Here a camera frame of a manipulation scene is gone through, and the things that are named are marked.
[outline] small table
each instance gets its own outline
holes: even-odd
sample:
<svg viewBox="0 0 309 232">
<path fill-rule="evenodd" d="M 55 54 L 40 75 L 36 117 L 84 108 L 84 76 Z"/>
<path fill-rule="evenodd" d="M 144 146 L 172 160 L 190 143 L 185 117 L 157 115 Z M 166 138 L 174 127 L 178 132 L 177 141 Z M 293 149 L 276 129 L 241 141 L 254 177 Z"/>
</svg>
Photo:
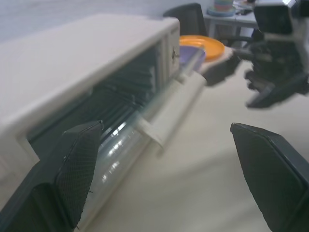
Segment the small table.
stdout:
<svg viewBox="0 0 309 232">
<path fill-rule="evenodd" d="M 204 19 L 210 21 L 209 24 L 209 37 L 214 38 L 215 29 L 217 25 L 228 25 L 233 27 L 233 34 L 236 36 L 240 35 L 241 28 L 258 28 L 254 13 L 249 13 L 247 15 L 234 15 L 231 17 L 216 17 L 209 14 L 204 14 Z"/>
</svg>

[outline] gray wall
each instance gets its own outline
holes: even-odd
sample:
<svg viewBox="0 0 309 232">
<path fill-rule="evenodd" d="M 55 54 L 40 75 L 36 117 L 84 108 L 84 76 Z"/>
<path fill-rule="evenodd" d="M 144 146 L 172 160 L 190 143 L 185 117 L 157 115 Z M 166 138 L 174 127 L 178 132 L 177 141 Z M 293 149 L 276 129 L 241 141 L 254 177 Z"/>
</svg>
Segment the gray wall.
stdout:
<svg viewBox="0 0 309 232">
<path fill-rule="evenodd" d="M 97 13 L 159 16 L 166 9 L 213 0 L 0 0 L 0 43 Z"/>
</svg>

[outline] table surface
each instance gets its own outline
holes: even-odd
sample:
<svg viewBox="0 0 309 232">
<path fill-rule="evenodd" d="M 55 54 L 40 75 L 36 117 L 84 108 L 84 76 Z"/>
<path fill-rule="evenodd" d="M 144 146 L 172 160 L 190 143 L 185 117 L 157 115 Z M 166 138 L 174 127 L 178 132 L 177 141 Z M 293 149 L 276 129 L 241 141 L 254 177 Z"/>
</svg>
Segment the table surface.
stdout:
<svg viewBox="0 0 309 232">
<path fill-rule="evenodd" d="M 226 48 L 220 60 L 230 53 Z M 253 92 L 243 73 L 250 67 L 243 62 L 227 81 L 204 89 L 164 154 L 145 151 L 89 232 L 270 232 L 244 180 L 229 128 L 232 122 L 265 128 L 305 155 L 309 99 L 297 95 L 270 110 L 248 110 L 245 101 Z"/>
<path fill-rule="evenodd" d="M 247 15 L 233 15 L 230 17 L 216 17 L 209 14 L 204 14 L 205 19 L 216 20 L 216 21 L 231 21 L 231 22 L 241 22 L 241 23 L 256 23 L 254 13 L 249 13 Z"/>
</svg>

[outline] blue bowl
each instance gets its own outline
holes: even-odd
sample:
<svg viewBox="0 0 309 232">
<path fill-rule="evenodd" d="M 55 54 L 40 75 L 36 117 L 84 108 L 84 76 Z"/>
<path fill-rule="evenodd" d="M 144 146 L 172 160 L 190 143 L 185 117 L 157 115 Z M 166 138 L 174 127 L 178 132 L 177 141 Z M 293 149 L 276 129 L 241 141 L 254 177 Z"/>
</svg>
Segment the blue bowl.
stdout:
<svg viewBox="0 0 309 232">
<path fill-rule="evenodd" d="M 180 65 L 184 66 L 186 63 L 189 62 L 190 58 L 198 51 L 202 50 L 198 47 L 193 46 L 180 46 L 180 57 L 179 62 Z M 206 58 L 206 52 L 203 50 L 203 54 L 198 58 L 197 64 L 194 67 L 195 71 L 198 71 L 201 67 L 202 63 L 205 61 Z"/>
</svg>

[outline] orange plate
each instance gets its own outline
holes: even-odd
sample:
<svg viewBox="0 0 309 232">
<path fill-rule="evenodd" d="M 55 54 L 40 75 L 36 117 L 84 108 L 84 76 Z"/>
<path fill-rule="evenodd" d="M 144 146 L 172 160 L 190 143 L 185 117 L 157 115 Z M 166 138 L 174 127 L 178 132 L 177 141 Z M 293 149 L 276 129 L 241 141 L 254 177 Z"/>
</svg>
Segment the orange plate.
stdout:
<svg viewBox="0 0 309 232">
<path fill-rule="evenodd" d="M 182 35 L 180 45 L 204 47 L 206 52 L 205 60 L 214 60 L 224 53 L 224 45 L 218 40 L 201 35 Z"/>
</svg>

